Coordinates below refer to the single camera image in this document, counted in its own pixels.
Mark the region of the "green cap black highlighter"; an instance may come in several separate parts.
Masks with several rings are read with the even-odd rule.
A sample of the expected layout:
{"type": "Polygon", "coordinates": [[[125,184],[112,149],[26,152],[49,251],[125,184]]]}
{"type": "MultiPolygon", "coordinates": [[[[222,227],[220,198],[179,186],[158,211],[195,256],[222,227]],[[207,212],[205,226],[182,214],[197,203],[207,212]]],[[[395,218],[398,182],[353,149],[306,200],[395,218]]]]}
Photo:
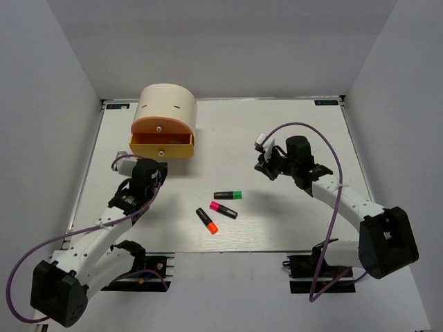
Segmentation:
{"type": "Polygon", "coordinates": [[[213,194],[215,200],[237,200],[242,199],[241,191],[225,191],[225,192],[215,192],[213,194]]]}

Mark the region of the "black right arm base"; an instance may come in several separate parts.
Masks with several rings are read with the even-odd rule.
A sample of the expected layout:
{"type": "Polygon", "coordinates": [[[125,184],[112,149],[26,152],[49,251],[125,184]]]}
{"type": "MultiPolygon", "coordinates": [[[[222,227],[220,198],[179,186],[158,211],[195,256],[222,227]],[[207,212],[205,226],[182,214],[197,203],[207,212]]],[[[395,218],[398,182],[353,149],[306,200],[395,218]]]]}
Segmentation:
{"type": "MultiPolygon", "coordinates": [[[[314,279],[316,262],[311,255],[289,255],[282,262],[282,267],[289,273],[289,287],[291,294],[309,294],[314,279]]],[[[322,265],[316,283],[316,294],[330,282],[334,281],[346,267],[322,265]]],[[[326,293],[355,293],[354,275],[352,271],[341,278],[335,285],[326,290],[326,293]]]]}

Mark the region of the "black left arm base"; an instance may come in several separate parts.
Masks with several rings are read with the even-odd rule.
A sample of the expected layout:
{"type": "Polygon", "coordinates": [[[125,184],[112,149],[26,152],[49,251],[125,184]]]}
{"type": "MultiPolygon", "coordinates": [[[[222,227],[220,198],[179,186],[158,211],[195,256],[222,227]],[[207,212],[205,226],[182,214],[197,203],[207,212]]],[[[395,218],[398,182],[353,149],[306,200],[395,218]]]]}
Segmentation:
{"type": "Polygon", "coordinates": [[[174,253],[147,253],[143,268],[133,268],[101,289],[104,292],[164,293],[172,283],[174,253]]]}

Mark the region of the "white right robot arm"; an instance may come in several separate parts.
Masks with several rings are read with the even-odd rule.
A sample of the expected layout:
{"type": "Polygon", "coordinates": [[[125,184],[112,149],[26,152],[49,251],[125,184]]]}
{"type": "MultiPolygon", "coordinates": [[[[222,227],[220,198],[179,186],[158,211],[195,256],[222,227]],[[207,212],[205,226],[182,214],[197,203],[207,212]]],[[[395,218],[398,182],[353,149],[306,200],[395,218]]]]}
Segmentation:
{"type": "Polygon", "coordinates": [[[337,266],[362,268],[381,279],[419,259],[419,251],[407,213],[400,207],[386,208],[373,203],[349,187],[324,165],[315,163],[304,136],[287,139],[285,150],[261,133],[255,141],[260,155],[255,169],[270,180],[289,176],[311,197],[338,210],[338,214],[359,233],[356,241],[332,239],[312,249],[313,269],[322,276],[337,266]]]}

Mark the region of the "orange top drawer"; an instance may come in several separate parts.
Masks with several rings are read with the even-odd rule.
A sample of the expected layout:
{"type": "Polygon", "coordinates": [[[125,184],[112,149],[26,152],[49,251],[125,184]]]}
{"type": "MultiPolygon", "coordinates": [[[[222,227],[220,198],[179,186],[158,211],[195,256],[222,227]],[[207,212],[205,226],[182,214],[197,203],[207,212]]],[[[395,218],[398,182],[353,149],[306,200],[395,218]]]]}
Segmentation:
{"type": "Polygon", "coordinates": [[[135,120],[131,126],[132,133],[166,133],[191,134],[191,128],[175,118],[143,117],[135,120]]]}

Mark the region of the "yellow drawer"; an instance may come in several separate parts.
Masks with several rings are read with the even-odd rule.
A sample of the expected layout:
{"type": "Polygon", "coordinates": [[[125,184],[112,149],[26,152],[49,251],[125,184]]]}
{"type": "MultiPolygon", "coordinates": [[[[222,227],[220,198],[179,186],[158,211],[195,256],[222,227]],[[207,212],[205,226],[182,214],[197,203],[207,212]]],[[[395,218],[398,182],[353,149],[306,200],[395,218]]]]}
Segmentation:
{"type": "Polygon", "coordinates": [[[191,158],[195,137],[186,133],[133,133],[129,146],[133,154],[148,158],[191,158]]]}

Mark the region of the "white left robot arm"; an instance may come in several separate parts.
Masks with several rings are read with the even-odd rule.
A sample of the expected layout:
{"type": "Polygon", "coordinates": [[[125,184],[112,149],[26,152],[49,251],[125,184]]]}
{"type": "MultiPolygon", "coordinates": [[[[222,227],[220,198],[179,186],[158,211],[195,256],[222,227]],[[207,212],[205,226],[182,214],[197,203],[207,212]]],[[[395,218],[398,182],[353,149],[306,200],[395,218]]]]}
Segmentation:
{"type": "Polygon", "coordinates": [[[33,271],[30,305],[64,327],[74,325],[88,301],[120,276],[145,272],[146,250],[122,240],[147,212],[168,175],[167,163],[142,158],[118,187],[92,230],[51,262],[33,271]]]}

